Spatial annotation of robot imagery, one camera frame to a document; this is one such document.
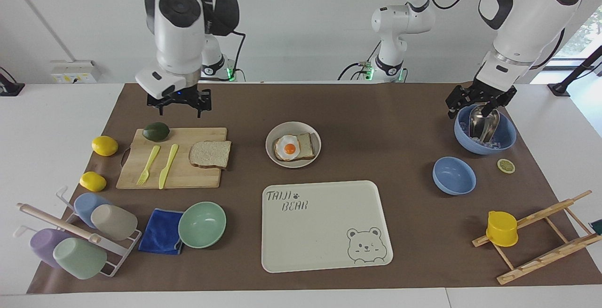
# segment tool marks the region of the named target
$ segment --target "metal scoop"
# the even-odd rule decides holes
[[[499,111],[494,109],[484,117],[481,113],[484,105],[476,106],[470,112],[470,123],[468,124],[468,136],[478,137],[479,141],[485,143],[491,141],[497,126],[499,125]]]

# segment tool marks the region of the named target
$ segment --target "white table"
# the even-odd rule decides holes
[[[107,299],[120,306],[145,307],[164,307],[168,302],[198,306],[202,302],[207,306],[251,307],[515,308],[596,307],[602,302],[602,285],[23,295],[39,260],[29,250],[28,236],[13,239],[11,234],[21,224],[35,229],[47,225],[18,212],[13,204],[30,203],[56,216],[63,213],[64,206],[54,198],[54,191],[67,184],[69,194],[72,193],[88,163],[90,142],[102,132],[122,87],[28,85],[18,98],[0,98],[3,203],[0,207],[0,293],[3,294],[0,306],[3,308],[70,307],[82,302],[87,308],[95,308],[107,306]],[[602,137],[570,98],[555,98],[545,86],[518,85],[517,88],[518,94],[507,109],[555,194],[562,200],[593,190],[594,194],[571,208],[587,222],[602,218]],[[588,250],[602,269],[602,244],[594,244]]]

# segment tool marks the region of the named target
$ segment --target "white tray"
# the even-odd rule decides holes
[[[393,248],[373,182],[284,184],[263,191],[261,263],[266,271],[369,267],[391,260]]]

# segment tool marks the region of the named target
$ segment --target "power outlet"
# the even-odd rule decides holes
[[[101,77],[92,61],[53,61],[51,75],[56,83],[97,83]]]

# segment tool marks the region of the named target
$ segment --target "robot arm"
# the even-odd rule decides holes
[[[533,66],[580,4],[581,0],[480,0],[481,18],[498,34],[473,84],[456,86],[445,100],[450,118],[474,103],[486,103],[484,116],[506,106],[516,93],[512,85]]]
[[[238,25],[237,0],[145,0],[147,26],[155,35],[157,59],[136,74],[136,81],[148,93],[149,106],[188,104],[201,111],[211,110],[211,91],[197,90],[203,68],[215,68],[213,75],[228,70],[217,66],[228,59],[222,55],[215,35],[227,35]]]
[[[432,29],[435,11],[430,0],[406,0],[402,6],[386,6],[372,14],[372,29],[380,36],[380,51],[372,60],[373,79],[395,81],[402,70],[408,44],[402,34],[419,34]]]

